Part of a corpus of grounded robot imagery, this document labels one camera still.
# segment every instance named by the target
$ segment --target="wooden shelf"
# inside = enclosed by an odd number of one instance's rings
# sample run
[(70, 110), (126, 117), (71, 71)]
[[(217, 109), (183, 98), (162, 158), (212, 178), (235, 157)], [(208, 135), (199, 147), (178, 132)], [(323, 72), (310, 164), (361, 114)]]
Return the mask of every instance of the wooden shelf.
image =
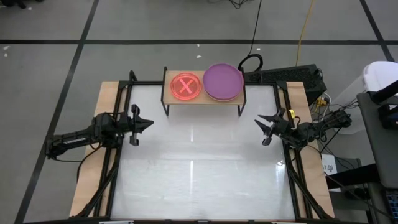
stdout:
[(217, 101), (211, 98), (204, 88), (202, 87), (201, 92), (197, 97), (195, 97), (192, 100), (179, 100), (176, 97), (174, 97), (171, 93), (170, 89), (170, 82), (173, 80), (175, 76), (177, 76), (180, 73), (192, 73), (196, 75), (199, 80), (203, 84), (203, 75), (205, 74), (205, 71), (178, 71), (178, 70), (171, 70), (168, 71), (165, 69), (165, 74), (164, 74), (164, 88), (163, 88), (163, 103), (165, 105), (244, 105), (245, 104), (245, 97), (244, 97), (244, 86), (243, 86), (243, 91), (234, 99), (229, 100), (229, 101)]

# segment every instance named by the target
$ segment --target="red petri dish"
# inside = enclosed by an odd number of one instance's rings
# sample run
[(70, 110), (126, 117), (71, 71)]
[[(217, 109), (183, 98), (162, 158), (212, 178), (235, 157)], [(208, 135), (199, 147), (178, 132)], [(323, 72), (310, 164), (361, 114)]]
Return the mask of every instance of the red petri dish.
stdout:
[(173, 78), (170, 89), (174, 97), (179, 100), (191, 100), (201, 91), (199, 78), (192, 73), (180, 73)]

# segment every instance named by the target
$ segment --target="white tabletop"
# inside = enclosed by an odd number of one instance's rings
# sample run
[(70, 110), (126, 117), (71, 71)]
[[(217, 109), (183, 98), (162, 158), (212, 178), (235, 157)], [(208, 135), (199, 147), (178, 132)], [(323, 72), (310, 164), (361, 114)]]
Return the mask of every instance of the white tabletop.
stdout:
[(112, 219), (292, 220), (282, 142), (268, 147), (254, 119), (276, 113), (271, 86), (247, 86), (237, 106), (171, 105), (161, 86), (134, 86), (130, 104), (155, 123), (123, 143)]

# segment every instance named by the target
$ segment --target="yellow cable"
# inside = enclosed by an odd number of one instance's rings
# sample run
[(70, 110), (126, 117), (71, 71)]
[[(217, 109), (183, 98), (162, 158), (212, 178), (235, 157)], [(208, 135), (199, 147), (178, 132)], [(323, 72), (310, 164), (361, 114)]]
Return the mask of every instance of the yellow cable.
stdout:
[(319, 106), (321, 105), (319, 98), (317, 99), (316, 104), (317, 104), (317, 107), (315, 108), (315, 111), (311, 113), (311, 115), (315, 114), (317, 112), (317, 110), (319, 109)]
[(301, 51), (301, 40), (302, 40), (302, 38), (303, 38), (303, 35), (304, 35), (305, 27), (307, 26), (308, 18), (310, 17), (310, 14), (311, 14), (311, 11), (312, 11), (312, 5), (313, 5), (313, 2), (314, 2), (314, 1), (315, 1), (315, 0), (312, 0), (312, 1), (311, 1), (310, 8), (308, 9), (308, 12), (307, 12), (307, 18), (305, 18), (304, 26), (303, 26), (303, 29), (301, 30), (300, 40), (298, 41), (298, 49), (297, 49), (296, 66), (297, 66), (297, 64), (298, 64), (298, 62), (299, 62), (299, 58), (300, 58), (300, 51)]

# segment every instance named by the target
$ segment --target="purple petri dish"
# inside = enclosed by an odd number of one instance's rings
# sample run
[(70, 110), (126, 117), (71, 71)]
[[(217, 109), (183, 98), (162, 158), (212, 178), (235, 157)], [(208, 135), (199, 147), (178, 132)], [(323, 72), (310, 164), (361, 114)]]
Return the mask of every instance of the purple petri dish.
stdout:
[(242, 73), (226, 63), (212, 65), (203, 75), (203, 88), (215, 100), (232, 100), (242, 92)]

